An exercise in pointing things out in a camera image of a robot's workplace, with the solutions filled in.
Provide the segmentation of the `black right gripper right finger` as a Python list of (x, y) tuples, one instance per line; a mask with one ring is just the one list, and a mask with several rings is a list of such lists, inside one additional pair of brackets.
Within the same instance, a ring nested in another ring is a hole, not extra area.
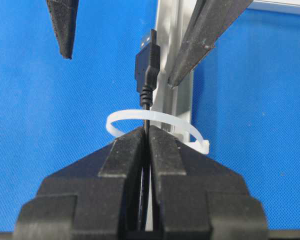
[(164, 240), (265, 240), (262, 204), (243, 177), (151, 126), (154, 225)]

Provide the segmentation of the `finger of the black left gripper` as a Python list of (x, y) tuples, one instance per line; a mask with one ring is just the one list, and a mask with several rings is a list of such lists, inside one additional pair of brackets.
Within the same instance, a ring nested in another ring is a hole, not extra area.
[(78, 13), (78, 0), (47, 0), (59, 52), (65, 59), (72, 59)]
[(251, 0), (198, 0), (168, 77), (175, 88), (215, 47), (218, 38), (252, 3)]

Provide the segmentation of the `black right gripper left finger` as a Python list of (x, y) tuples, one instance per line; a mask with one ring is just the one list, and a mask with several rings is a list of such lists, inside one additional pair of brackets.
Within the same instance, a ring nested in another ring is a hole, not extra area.
[(16, 240), (121, 240), (142, 228), (144, 130), (47, 176), (19, 213)]

